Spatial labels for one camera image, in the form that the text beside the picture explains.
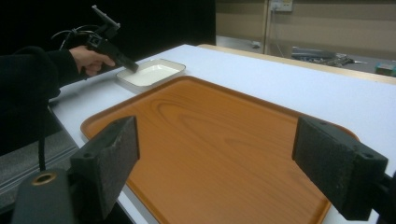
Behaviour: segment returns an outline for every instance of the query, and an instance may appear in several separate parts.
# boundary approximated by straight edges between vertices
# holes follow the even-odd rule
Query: white dish
[[[183,64],[156,59],[139,64],[135,73],[128,69],[122,70],[117,73],[117,78],[126,89],[140,93],[180,77],[185,69]]]

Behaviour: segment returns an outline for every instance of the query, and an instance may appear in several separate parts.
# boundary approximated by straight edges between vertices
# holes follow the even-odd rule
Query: white table
[[[388,175],[396,171],[396,81],[389,77],[211,46],[183,45],[138,63],[159,58],[185,64],[187,76],[344,126],[389,158]],[[63,87],[51,101],[54,115],[79,147],[88,141],[80,130],[85,119],[135,96],[117,82],[115,75],[123,69]],[[155,222],[128,188],[119,203],[137,223]],[[353,223],[375,223],[376,218],[373,212],[369,222]],[[323,223],[349,222],[332,207]]]

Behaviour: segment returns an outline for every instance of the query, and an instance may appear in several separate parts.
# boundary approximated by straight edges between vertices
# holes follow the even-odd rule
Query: black cable
[[[46,112],[47,107],[43,106],[43,111],[41,113],[41,127],[39,128],[39,139],[38,139],[38,167],[40,171],[46,170],[46,155],[45,155],[45,143],[46,143]]]

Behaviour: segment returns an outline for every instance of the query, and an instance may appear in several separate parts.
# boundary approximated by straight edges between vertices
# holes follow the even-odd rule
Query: black curtain
[[[215,0],[3,0],[0,53],[59,48],[62,38],[50,39],[59,31],[103,24],[93,5],[120,23],[110,41],[135,61],[182,44],[216,44]]]

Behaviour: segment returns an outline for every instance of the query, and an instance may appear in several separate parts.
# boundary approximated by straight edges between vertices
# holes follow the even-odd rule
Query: wood grain
[[[330,203],[291,159],[296,111],[178,77],[85,120],[137,117],[127,185],[161,223],[321,223]]]

